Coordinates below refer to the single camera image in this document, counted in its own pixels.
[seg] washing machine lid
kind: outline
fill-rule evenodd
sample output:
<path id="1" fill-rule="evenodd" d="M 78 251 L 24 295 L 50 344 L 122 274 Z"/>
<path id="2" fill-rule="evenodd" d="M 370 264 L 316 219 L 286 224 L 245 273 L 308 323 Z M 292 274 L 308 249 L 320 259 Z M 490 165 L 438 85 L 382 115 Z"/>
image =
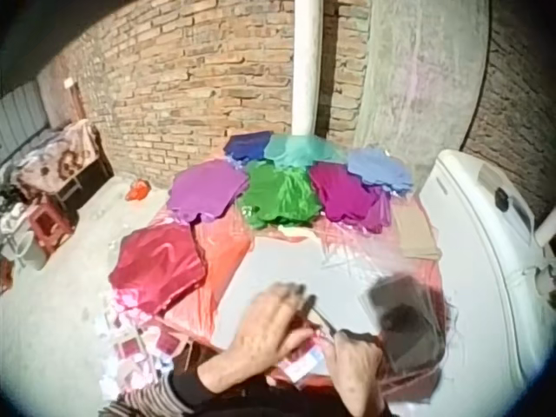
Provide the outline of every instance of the washing machine lid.
<path id="1" fill-rule="evenodd" d="M 438 162 L 471 205 L 504 276 L 544 264 L 534 239 L 533 212 L 503 170 L 454 150 L 440 152 Z"/>

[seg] gray gate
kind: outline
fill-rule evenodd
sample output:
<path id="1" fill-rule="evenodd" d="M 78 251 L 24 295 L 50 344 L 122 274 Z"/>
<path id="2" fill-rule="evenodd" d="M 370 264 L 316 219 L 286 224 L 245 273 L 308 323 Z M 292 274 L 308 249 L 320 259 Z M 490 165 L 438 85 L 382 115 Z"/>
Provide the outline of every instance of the gray gate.
<path id="1" fill-rule="evenodd" d="M 22 156 L 31 142 L 49 127 L 36 81 L 11 91 L 0 100 L 0 166 Z"/>

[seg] red stool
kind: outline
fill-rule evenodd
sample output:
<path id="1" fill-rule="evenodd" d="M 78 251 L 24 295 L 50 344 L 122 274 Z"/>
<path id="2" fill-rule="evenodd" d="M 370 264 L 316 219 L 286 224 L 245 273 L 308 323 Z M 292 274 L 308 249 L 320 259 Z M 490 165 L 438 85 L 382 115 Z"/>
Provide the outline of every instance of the red stool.
<path id="1" fill-rule="evenodd" d="M 62 238 L 73 234 L 73 229 L 48 197 L 34 206 L 28 217 L 29 224 L 38 242 L 52 255 Z"/>

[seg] striped sleeve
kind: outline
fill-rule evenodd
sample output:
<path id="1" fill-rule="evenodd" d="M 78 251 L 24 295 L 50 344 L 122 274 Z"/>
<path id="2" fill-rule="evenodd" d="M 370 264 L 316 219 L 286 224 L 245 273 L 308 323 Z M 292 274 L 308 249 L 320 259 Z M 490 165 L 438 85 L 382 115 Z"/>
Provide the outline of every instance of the striped sleeve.
<path id="1" fill-rule="evenodd" d="M 120 395 L 99 412 L 100 417 L 180 417 L 192 414 L 170 385 L 173 374 L 167 374 L 156 384 Z"/>

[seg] person's left hand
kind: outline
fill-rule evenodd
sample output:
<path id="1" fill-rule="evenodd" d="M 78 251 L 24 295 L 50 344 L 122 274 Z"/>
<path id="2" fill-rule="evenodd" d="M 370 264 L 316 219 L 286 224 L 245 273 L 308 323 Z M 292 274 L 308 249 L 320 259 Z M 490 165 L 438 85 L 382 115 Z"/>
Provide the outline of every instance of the person's left hand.
<path id="1" fill-rule="evenodd" d="M 290 328 L 303 301 L 302 287 L 295 284 L 275 284 L 258 295 L 230 348 L 199 367 L 203 385 L 220 393 L 263 373 L 298 348 L 314 334 L 312 328 Z"/>

